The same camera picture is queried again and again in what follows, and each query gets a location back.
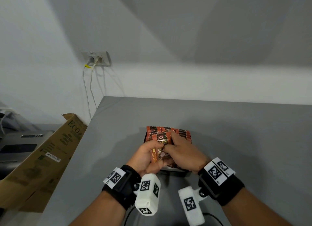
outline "forearm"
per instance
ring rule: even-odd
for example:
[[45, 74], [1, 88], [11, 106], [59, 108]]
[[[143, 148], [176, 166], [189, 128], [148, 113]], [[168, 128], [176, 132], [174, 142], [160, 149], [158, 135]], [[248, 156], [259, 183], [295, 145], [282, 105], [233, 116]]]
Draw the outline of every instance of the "forearm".
[[232, 226], [291, 226], [245, 188], [222, 209]]
[[107, 192], [102, 192], [70, 226], [120, 226], [126, 210]]

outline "person's right hand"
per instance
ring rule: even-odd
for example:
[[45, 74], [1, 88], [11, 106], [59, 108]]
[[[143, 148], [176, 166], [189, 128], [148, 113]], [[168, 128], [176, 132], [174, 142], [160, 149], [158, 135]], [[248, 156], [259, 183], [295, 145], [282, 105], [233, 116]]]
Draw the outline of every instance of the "person's right hand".
[[171, 138], [174, 145], [165, 145], [163, 150], [170, 154], [181, 168], [197, 173], [211, 161], [196, 146], [175, 132], [171, 132]]

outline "person's left arm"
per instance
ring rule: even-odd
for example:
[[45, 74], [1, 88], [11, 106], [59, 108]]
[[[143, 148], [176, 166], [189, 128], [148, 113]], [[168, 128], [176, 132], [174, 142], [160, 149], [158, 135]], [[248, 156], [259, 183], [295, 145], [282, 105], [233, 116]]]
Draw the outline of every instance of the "person's left arm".
[[[145, 142], [127, 162], [127, 165], [137, 171], [141, 177], [144, 174], [157, 173], [163, 166], [171, 164], [173, 161], [172, 159], [168, 159], [151, 163], [150, 151], [153, 148], [161, 147], [163, 147], [163, 144], [155, 140]], [[125, 213], [126, 209], [109, 193], [103, 191], [92, 204], [70, 224], [70, 226], [120, 226]]]

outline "person's right arm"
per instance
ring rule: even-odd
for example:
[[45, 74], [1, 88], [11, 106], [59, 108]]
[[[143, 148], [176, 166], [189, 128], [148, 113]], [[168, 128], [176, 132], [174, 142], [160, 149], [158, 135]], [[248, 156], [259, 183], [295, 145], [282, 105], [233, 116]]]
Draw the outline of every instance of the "person's right arm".
[[[181, 168], [197, 173], [211, 161], [175, 132], [171, 133], [171, 137], [175, 145], [166, 145], [164, 151], [170, 154]], [[242, 188], [222, 209], [232, 226], [291, 226], [245, 188]]]

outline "white wall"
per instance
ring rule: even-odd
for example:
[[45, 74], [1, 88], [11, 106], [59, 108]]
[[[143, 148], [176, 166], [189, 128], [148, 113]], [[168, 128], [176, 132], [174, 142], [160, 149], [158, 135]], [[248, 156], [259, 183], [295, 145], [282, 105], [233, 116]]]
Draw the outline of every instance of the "white wall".
[[113, 67], [105, 89], [100, 68], [93, 77], [97, 104], [104, 94], [312, 104], [311, 5], [0, 0], [0, 102], [34, 124], [69, 112], [88, 123], [80, 52], [107, 50]]

